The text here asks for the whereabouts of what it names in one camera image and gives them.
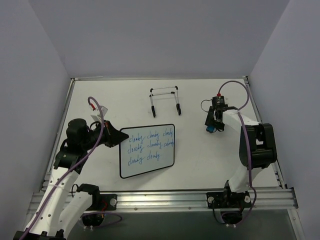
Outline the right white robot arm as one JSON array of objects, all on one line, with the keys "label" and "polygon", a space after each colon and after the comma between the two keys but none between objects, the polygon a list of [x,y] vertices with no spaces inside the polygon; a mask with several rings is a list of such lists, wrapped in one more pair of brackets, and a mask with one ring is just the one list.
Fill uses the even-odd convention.
[{"label": "right white robot arm", "polygon": [[248,192],[253,189],[253,180],[277,160],[274,129],[269,123],[259,123],[243,114],[234,106],[225,103],[225,97],[217,94],[211,100],[205,120],[208,133],[223,132],[230,127],[239,133],[238,156],[240,165],[235,174],[226,181],[223,191],[208,204],[211,208],[249,208],[252,200]]}]

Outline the small black-framed whiteboard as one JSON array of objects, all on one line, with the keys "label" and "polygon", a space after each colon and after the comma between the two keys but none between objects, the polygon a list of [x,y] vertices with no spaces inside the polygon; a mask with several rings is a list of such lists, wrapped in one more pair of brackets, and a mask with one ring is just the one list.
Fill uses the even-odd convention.
[{"label": "small black-framed whiteboard", "polygon": [[175,130],[172,123],[122,128],[128,139],[119,145],[119,176],[128,179],[172,167]]}]

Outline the blue bone-shaped eraser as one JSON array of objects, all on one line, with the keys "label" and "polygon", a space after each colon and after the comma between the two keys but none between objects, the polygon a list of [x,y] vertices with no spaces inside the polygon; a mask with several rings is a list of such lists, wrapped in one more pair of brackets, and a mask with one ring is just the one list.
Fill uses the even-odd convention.
[{"label": "blue bone-shaped eraser", "polygon": [[216,128],[214,126],[209,125],[206,127],[206,131],[212,134],[216,131]]}]

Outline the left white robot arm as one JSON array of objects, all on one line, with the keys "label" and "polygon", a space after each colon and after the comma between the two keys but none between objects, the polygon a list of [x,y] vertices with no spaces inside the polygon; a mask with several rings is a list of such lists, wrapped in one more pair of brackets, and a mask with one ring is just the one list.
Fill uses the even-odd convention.
[{"label": "left white robot arm", "polygon": [[55,157],[40,205],[25,230],[15,233],[15,240],[65,240],[86,210],[100,206],[100,189],[92,184],[81,184],[71,202],[66,203],[66,200],[95,148],[100,145],[115,147],[129,135],[115,129],[108,120],[95,121],[93,125],[95,129],[91,129],[82,118],[68,123],[67,138]]}]

